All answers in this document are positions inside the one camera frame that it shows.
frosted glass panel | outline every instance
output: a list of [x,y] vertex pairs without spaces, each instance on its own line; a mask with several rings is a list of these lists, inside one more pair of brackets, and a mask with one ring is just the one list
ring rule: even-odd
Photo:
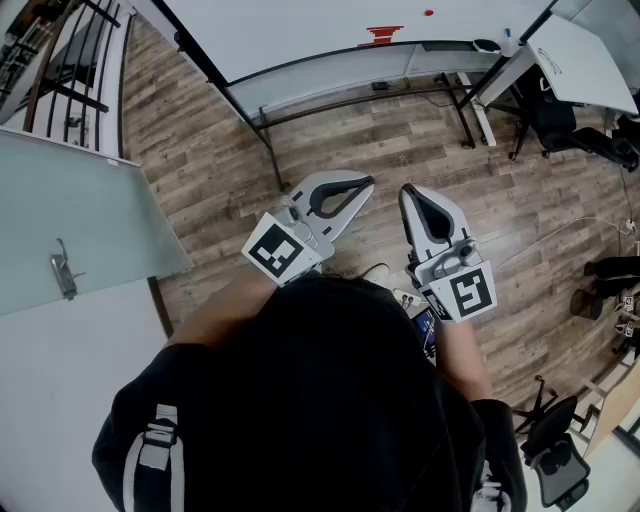
[[62,299],[56,238],[78,293],[191,267],[139,167],[0,129],[0,315]]

forearm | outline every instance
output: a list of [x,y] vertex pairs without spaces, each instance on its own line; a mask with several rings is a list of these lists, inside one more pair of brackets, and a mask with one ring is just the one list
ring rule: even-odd
[[469,400],[492,398],[491,379],[469,322],[436,323],[437,367]]
[[276,289],[277,285],[255,267],[243,269],[176,329],[169,344],[221,343],[243,322],[255,317]]

door handle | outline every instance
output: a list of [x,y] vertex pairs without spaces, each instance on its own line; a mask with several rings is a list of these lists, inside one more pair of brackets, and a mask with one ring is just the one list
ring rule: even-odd
[[69,255],[67,254],[67,248],[64,246],[62,238],[56,238],[60,244],[62,252],[60,254],[53,254],[51,256],[51,266],[53,267],[53,273],[60,286],[62,296],[67,300],[73,300],[78,295],[78,287],[76,286],[75,278],[84,274],[73,275],[69,268]]

white strap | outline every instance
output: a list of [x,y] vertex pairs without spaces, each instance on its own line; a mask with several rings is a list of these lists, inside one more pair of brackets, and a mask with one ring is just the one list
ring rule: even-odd
[[127,460],[124,463],[124,476],[122,479],[122,501],[124,502],[124,511],[133,512],[133,485],[136,481],[136,466],[138,464],[138,455],[142,449],[142,433],[138,434],[133,441]]
[[171,447],[171,512],[184,512],[184,455],[179,437]]
[[122,499],[125,512],[134,512],[134,491],[138,464],[159,471],[167,470],[171,460],[171,511],[184,512],[184,447],[174,435],[175,427],[156,423],[169,420],[178,425],[178,410],[170,405],[158,404],[156,418],[147,430],[138,434],[129,448],[122,479]]

wall outlet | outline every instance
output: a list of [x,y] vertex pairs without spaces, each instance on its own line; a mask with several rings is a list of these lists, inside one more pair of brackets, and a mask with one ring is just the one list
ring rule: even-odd
[[395,288],[393,290],[393,296],[396,298],[396,300],[402,304],[404,302],[404,305],[407,306],[407,304],[409,304],[409,301],[411,301],[411,305],[412,306],[417,306],[418,304],[421,304],[422,302],[424,302],[424,298],[415,295],[413,293],[410,292],[405,292],[404,290],[401,290],[400,288]]

